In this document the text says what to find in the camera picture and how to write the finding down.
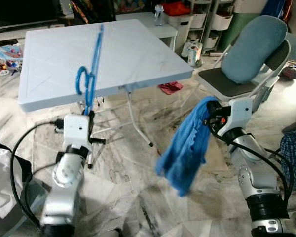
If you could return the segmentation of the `blue hanging cloth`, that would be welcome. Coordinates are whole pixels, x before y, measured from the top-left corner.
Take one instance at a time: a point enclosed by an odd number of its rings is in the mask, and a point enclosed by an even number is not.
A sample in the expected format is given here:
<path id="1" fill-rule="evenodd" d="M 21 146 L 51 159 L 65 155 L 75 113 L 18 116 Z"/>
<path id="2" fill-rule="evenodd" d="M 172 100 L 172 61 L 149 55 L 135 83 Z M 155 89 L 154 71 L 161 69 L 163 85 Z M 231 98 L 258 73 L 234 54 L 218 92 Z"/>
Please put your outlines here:
<path id="1" fill-rule="evenodd" d="M 281 18 L 287 0 L 267 0 L 260 15 Z"/>

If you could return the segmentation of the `shelf rack with white bins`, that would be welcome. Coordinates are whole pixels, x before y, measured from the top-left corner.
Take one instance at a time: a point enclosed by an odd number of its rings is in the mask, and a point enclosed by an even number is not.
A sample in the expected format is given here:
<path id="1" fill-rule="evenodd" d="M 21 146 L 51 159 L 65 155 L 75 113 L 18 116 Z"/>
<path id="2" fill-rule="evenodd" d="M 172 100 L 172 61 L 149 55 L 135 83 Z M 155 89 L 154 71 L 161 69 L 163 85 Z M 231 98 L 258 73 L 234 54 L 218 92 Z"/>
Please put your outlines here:
<path id="1" fill-rule="evenodd" d="M 222 33 L 233 20 L 235 0 L 184 0 L 191 9 L 187 39 L 202 45 L 202 53 L 216 52 Z"/>

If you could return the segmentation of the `white folding chair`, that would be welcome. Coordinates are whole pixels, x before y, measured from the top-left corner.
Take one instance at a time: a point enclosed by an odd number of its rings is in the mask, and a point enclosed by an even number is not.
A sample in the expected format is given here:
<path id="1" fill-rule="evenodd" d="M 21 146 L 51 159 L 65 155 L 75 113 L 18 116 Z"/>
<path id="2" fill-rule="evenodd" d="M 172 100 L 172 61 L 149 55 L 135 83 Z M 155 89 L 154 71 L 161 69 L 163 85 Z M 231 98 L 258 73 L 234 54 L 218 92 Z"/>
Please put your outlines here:
<path id="1" fill-rule="evenodd" d="M 198 72 L 198 83 L 209 90 L 220 101 L 231 101 L 241 97 L 251 97 L 256 111 L 279 80 L 279 73 L 286 63 L 296 59 L 296 36 L 287 33 L 283 43 L 266 59 L 254 79 L 244 84 L 231 81 L 221 72 L 221 63 L 229 52 L 230 45 L 211 69 Z"/>

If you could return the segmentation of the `crumpled red cloth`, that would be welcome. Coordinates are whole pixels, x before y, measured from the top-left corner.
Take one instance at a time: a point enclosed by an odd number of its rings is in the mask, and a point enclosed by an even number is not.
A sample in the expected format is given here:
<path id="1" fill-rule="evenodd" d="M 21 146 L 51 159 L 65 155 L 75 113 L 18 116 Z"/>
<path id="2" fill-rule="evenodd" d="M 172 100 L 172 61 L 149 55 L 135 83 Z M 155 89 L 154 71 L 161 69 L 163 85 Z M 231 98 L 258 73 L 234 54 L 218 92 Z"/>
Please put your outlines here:
<path id="1" fill-rule="evenodd" d="M 180 82 L 174 81 L 158 85 L 158 88 L 161 90 L 161 92 L 171 95 L 180 91 L 183 88 L 183 85 Z"/>

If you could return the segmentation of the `blue grey seat cushion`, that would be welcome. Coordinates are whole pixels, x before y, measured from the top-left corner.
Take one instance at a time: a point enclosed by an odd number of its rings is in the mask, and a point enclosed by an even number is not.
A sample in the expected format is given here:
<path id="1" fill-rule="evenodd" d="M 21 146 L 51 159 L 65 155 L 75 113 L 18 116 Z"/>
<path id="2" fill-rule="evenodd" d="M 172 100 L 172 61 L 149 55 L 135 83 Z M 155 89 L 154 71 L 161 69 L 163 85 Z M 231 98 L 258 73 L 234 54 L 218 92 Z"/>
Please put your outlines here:
<path id="1" fill-rule="evenodd" d="M 283 43 L 287 32 L 286 23 L 279 18 L 257 16 L 241 30 L 221 63 L 221 72 L 237 84 L 251 81 Z"/>

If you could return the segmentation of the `colourful floor toys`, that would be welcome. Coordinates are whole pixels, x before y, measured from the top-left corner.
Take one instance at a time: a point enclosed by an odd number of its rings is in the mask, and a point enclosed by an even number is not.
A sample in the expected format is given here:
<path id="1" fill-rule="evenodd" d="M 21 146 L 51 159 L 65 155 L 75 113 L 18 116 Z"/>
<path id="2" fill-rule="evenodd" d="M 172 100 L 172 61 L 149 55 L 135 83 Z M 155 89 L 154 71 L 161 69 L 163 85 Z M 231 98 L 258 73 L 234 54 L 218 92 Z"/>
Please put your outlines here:
<path id="1" fill-rule="evenodd" d="M 0 76 L 19 72 L 23 62 L 23 51 L 19 44 L 0 47 Z"/>

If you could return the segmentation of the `dark purple bag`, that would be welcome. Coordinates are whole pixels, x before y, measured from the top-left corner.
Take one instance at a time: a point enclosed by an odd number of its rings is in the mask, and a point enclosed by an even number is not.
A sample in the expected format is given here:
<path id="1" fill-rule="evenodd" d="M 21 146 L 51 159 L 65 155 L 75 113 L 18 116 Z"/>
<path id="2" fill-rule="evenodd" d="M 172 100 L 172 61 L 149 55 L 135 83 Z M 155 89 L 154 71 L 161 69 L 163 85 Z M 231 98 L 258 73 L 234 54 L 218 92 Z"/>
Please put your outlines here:
<path id="1" fill-rule="evenodd" d="M 279 73 L 281 80 L 295 80 L 296 79 L 296 68 L 293 66 L 286 66 Z"/>

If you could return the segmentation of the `folded red cloth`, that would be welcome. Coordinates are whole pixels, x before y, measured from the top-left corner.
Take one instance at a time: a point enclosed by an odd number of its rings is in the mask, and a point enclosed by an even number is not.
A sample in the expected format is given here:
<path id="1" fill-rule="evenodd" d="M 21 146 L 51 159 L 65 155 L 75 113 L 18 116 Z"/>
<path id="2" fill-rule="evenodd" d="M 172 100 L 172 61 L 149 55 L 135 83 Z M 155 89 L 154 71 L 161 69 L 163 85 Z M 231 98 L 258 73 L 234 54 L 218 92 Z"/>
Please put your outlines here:
<path id="1" fill-rule="evenodd" d="M 191 13 L 191 9 L 181 1 L 162 3 L 161 6 L 164 8 L 164 13 L 168 16 L 181 16 Z"/>

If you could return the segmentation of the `black television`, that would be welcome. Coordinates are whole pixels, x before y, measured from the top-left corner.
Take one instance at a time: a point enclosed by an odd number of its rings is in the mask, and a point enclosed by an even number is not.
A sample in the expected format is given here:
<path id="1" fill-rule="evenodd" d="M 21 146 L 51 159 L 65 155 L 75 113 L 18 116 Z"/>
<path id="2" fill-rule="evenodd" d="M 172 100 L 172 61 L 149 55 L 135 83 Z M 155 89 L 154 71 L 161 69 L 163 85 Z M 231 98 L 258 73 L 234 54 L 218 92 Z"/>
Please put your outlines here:
<path id="1" fill-rule="evenodd" d="M 0 0 L 0 29 L 56 20 L 58 0 Z"/>

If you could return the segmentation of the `blue plastic hanger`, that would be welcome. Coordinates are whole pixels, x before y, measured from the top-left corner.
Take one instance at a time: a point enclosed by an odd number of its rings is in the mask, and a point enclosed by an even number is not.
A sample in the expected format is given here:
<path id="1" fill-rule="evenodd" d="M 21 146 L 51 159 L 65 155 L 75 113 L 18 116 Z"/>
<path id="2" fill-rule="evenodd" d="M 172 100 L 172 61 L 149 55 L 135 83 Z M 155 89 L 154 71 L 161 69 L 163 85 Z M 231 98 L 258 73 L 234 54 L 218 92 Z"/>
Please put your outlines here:
<path id="1" fill-rule="evenodd" d="M 84 96 L 85 109 L 83 115 L 88 115 L 93 108 L 95 98 L 96 81 L 98 78 L 99 59 L 101 57 L 102 43 L 104 38 L 104 25 L 99 27 L 98 36 L 92 54 L 91 70 L 87 70 L 85 66 L 80 66 L 76 73 L 75 89 L 78 95 Z"/>

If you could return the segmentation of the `clear water bottle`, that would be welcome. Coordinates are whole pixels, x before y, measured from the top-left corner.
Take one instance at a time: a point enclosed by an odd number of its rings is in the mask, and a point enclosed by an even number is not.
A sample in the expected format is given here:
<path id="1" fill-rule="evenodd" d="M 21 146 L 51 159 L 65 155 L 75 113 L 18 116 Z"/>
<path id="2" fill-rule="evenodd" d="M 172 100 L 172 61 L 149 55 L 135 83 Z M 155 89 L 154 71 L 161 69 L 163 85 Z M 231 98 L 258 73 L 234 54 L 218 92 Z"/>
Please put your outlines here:
<path id="1" fill-rule="evenodd" d="M 162 17 L 164 14 L 164 7 L 161 4 L 157 4 L 154 7 L 154 23 L 156 26 L 162 26 L 163 22 L 162 22 Z"/>

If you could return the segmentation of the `white plastic bag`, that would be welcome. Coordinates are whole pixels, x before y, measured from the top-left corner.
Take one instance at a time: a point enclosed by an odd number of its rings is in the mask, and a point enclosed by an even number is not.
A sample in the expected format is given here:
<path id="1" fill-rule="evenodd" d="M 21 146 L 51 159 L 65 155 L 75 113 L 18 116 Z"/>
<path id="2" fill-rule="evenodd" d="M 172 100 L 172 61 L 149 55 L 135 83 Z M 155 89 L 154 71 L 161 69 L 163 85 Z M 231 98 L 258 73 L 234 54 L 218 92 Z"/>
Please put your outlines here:
<path id="1" fill-rule="evenodd" d="M 187 63 L 194 68 L 202 66 L 203 61 L 201 58 L 202 43 L 199 39 L 187 41 L 182 49 L 181 56 L 186 58 Z"/>

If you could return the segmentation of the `low white side table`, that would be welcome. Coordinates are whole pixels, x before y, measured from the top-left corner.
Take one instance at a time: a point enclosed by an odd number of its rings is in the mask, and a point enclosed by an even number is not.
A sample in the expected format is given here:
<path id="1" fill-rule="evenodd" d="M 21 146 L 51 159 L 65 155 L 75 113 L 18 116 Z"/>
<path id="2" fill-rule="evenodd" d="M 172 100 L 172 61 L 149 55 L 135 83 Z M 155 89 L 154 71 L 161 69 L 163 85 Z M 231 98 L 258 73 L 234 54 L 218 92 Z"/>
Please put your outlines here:
<path id="1" fill-rule="evenodd" d="M 164 23 L 161 26 L 157 26 L 154 22 L 154 14 L 152 13 L 129 13 L 118 14 L 116 20 L 132 20 L 137 19 L 141 24 L 146 26 L 157 38 L 168 39 L 170 49 L 175 50 L 175 42 L 177 39 L 178 30 L 168 23 Z"/>

